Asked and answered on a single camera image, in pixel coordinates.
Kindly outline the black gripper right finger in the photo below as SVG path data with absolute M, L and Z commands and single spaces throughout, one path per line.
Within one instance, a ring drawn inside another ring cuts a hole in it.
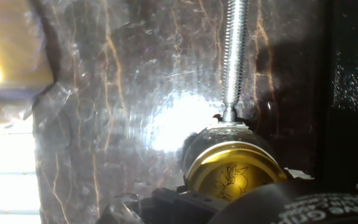
M 156 189 L 140 201 L 145 224 L 207 224 L 228 202 L 199 192 Z

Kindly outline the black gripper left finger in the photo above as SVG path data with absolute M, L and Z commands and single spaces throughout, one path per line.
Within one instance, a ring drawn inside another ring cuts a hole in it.
M 144 224 L 140 217 L 140 200 L 137 194 L 114 196 L 102 211 L 96 224 Z

